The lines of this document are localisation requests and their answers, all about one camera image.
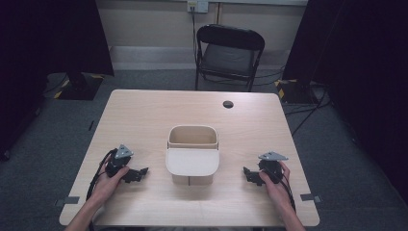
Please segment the black stand base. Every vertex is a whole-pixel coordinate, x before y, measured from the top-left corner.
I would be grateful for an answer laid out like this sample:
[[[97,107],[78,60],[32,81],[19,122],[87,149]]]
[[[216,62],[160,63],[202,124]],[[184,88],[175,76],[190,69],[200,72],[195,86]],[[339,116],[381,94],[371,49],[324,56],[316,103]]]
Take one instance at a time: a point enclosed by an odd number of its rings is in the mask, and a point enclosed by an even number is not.
[[[55,93],[55,99],[91,101],[104,80],[101,75],[82,72],[68,72],[67,77],[68,79]]]
[[[277,94],[282,102],[288,104],[318,104],[319,100],[315,96],[309,83],[298,80],[277,80],[274,82]]]

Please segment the beige storage box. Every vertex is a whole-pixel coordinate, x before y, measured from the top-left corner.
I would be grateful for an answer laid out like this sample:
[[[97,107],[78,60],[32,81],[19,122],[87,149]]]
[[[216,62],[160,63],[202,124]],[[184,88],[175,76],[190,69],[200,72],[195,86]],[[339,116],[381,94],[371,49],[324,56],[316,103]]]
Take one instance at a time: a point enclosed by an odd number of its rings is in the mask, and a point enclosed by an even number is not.
[[[178,125],[170,130],[166,168],[171,173],[174,184],[212,184],[219,160],[218,135],[213,127]]]

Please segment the person's right hand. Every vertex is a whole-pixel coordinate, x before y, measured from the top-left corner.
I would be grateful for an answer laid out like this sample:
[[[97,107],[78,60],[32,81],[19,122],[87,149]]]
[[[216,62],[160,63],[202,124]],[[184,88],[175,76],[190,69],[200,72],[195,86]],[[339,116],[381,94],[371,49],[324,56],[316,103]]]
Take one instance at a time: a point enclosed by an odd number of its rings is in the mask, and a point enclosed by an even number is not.
[[[283,172],[283,184],[274,184],[263,170],[259,173],[259,176],[266,183],[268,196],[273,201],[276,210],[283,213],[284,211],[290,211],[293,207],[287,191],[287,187],[290,185],[290,170],[283,162],[280,162],[280,166]]]

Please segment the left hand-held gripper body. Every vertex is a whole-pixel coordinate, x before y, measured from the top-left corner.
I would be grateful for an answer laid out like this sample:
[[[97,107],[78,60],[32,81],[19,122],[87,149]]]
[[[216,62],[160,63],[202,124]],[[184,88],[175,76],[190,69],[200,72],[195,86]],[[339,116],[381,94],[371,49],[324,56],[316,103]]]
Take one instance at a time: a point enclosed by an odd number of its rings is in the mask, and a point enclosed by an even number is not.
[[[109,177],[115,176],[120,169],[129,163],[133,155],[134,152],[124,144],[121,144],[118,148],[111,150],[110,159],[105,167],[105,172],[107,175]]]

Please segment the black curtain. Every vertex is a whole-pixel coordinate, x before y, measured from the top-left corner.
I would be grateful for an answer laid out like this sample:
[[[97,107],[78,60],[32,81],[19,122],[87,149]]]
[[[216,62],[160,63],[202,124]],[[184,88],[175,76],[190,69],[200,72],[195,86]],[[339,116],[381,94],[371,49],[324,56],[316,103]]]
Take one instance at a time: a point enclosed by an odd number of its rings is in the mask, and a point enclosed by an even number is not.
[[[284,77],[328,86],[408,204],[408,0],[308,0]]]
[[[114,74],[96,0],[0,0],[0,161],[68,72]]]

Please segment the white wall outlet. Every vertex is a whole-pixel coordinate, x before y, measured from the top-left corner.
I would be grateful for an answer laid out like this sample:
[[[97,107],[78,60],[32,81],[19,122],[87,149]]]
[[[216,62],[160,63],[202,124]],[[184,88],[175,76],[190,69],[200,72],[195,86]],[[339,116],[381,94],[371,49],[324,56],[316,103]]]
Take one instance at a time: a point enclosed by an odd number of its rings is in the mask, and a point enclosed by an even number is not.
[[[189,13],[207,13],[209,11],[209,2],[204,0],[189,0],[187,2],[187,11]]]

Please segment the grey tape strip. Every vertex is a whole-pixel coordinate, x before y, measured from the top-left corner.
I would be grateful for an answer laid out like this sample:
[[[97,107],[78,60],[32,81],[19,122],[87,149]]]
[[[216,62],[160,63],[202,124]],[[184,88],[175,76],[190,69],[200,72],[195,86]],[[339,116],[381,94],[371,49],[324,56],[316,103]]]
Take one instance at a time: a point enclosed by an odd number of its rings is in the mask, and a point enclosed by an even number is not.
[[[321,203],[322,201],[321,196],[318,194],[314,195],[312,193],[304,193],[300,197],[302,201],[314,201],[316,203]]]
[[[63,207],[66,204],[77,204],[79,202],[80,197],[79,196],[67,196],[62,199],[57,199],[55,201],[55,205],[57,207]]]

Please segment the person's left hand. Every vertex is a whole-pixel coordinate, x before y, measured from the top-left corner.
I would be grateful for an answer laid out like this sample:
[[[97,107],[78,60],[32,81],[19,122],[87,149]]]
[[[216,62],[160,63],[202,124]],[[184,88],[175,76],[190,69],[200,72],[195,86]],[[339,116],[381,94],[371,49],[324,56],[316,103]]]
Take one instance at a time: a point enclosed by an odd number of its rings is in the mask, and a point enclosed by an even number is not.
[[[119,181],[128,171],[128,167],[123,167],[115,176],[109,177],[105,167],[102,167],[98,172],[98,178],[89,202],[96,208],[100,208],[114,193]]]

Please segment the black folding chair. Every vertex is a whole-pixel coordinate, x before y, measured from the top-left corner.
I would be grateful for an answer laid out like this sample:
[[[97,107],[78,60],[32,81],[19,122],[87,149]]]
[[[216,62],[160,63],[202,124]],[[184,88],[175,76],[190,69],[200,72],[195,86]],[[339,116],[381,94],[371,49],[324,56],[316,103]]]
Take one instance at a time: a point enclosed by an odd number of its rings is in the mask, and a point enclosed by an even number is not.
[[[207,75],[246,82],[251,91],[265,49],[257,32],[225,25],[204,25],[196,32],[195,88]]]

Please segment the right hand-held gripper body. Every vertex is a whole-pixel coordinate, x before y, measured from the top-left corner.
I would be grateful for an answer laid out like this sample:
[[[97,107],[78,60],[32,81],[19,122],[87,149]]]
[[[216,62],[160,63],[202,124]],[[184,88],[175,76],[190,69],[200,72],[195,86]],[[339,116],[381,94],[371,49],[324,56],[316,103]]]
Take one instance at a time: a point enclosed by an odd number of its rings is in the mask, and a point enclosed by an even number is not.
[[[274,184],[278,184],[283,179],[283,171],[279,162],[287,161],[288,158],[274,151],[261,154],[258,158],[260,159],[259,168],[269,176]]]

